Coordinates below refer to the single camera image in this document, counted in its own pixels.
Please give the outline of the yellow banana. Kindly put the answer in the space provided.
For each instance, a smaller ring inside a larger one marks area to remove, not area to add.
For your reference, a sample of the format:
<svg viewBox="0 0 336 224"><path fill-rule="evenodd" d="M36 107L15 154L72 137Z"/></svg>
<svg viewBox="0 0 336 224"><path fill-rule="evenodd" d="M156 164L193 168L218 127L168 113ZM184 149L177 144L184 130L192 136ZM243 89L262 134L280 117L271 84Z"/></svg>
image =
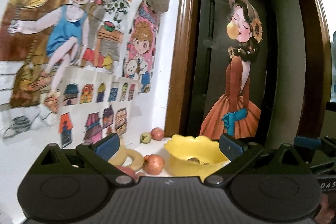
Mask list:
<svg viewBox="0 0 336 224"><path fill-rule="evenodd" d="M144 165L143 156L134 149L127 149L127 157L131 158L131 163L127 165L128 168L132 169L135 172L138 172L142 169Z"/></svg>
<svg viewBox="0 0 336 224"><path fill-rule="evenodd" d="M123 142L123 138L120 137L120 147L118 151L108 160L108 163L114 166L123 165L127 159L127 151L125 144Z"/></svg>

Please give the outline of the red apple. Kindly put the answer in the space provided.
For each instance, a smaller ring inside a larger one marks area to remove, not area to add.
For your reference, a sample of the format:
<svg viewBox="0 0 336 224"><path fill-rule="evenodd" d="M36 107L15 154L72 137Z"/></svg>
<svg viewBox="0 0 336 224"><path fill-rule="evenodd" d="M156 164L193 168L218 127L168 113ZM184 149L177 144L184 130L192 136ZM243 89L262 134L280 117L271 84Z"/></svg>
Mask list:
<svg viewBox="0 0 336 224"><path fill-rule="evenodd" d="M165 161L162 157L156 154L146 155L144 157L143 170L148 174L159 175L164 165Z"/></svg>
<svg viewBox="0 0 336 224"><path fill-rule="evenodd" d="M155 127L151 130L151 137L154 140L161 141L165 137L165 132L163 129L159 127Z"/></svg>

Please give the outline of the reddish apple front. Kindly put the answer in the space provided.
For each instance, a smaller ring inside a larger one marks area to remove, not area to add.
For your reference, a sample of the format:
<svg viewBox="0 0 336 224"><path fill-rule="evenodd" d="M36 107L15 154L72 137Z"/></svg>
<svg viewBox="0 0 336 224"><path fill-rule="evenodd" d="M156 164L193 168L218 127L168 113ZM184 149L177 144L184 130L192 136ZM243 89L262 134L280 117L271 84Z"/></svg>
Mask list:
<svg viewBox="0 0 336 224"><path fill-rule="evenodd" d="M138 180L137 174L131 168L127 166L121 166L121 165L116 166L116 168L122 171L123 173L127 174L128 176L130 176L134 181Z"/></svg>

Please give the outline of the yellow scalloped plastic bowl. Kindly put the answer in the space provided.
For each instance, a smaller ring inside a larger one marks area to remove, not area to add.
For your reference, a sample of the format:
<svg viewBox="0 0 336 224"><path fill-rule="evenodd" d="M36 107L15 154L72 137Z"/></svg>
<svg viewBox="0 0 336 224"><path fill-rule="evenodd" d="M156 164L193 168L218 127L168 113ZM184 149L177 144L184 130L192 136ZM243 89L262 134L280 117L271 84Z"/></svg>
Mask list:
<svg viewBox="0 0 336 224"><path fill-rule="evenodd" d="M198 176L202 181L230 163L219 143L206 136L174 135L165 145L167 172L175 177Z"/></svg>

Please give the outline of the girl in orange dress poster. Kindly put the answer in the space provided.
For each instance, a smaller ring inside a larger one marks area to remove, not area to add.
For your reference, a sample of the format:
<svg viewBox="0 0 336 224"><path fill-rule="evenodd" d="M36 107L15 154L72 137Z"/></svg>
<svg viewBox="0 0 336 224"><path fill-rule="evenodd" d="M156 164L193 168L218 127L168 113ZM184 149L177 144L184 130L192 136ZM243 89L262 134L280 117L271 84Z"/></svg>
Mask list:
<svg viewBox="0 0 336 224"><path fill-rule="evenodd" d="M251 64L263 39L257 10L248 0L228 0L231 8L227 34L238 43L228 48L225 93L214 103L202 122L199 135L218 140L222 134L249 138L256 135L261 110L249 99Z"/></svg>

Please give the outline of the colourful houses drawing sheet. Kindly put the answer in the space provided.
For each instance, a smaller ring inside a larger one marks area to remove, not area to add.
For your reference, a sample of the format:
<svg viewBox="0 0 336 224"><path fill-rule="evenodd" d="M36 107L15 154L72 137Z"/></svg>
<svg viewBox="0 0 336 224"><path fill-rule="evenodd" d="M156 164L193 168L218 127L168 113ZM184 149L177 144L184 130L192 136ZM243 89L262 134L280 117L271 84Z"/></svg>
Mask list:
<svg viewBox="0 0 336 224"><path fill-rule="evenodd" d="M111 133L125 134L138 83L109 73L69 67L60 85L60 147L96 143Z"/></svg>

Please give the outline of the green guava fruit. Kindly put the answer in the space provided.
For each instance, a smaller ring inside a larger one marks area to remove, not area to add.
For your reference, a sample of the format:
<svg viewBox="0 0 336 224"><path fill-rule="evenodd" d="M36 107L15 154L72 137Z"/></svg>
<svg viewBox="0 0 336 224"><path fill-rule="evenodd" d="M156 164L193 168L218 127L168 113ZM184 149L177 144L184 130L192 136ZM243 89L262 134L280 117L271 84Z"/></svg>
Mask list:
<svg viewBox="0 0 336 224"><path fill-rule="evenodd" d="M141 134L139 140L140 140L140 143L143 143L143 144L148 144L151 142L151 133L149 132L144 132Z"/></svg>

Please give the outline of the girl with teddy drawing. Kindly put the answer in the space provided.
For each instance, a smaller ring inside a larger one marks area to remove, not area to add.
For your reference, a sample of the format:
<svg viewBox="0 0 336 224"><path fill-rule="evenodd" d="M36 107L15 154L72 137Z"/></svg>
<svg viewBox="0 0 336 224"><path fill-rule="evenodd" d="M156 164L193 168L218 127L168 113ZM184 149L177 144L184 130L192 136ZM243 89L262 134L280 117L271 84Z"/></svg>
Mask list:
<svg viewBox="0 0 336 224"><path fill-rule="evenodd" d="M123 61L123 75L138 82L140 93L150 92L158 28L158 14L149 0L142 0L132 21Z"/></svg>

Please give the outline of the red apple by door frame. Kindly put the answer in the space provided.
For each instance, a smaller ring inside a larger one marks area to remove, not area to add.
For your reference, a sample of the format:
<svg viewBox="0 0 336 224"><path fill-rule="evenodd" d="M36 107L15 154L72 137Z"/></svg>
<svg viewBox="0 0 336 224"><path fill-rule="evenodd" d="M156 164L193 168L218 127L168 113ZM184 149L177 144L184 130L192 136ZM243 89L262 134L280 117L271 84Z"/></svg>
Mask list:
<svg viewBox="0 0 336 224"><path fill-rule="evenodd" d="M165 132L163 129L159 127L155 127L151 130L151 137L154 140L161 141L165 137Z"/></svg>

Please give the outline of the brown wooden door frame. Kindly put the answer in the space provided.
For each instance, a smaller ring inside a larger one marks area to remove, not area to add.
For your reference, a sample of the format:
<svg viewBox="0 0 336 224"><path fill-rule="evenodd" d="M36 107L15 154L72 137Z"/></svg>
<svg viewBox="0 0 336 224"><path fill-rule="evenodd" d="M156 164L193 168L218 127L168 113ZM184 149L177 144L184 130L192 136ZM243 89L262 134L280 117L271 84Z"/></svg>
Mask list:
<svg viewBox="0 0 336 224"><path fill-rule="evenodd" d="M199 0L179 0L165 136L182 133L192 82Z"/></svg>

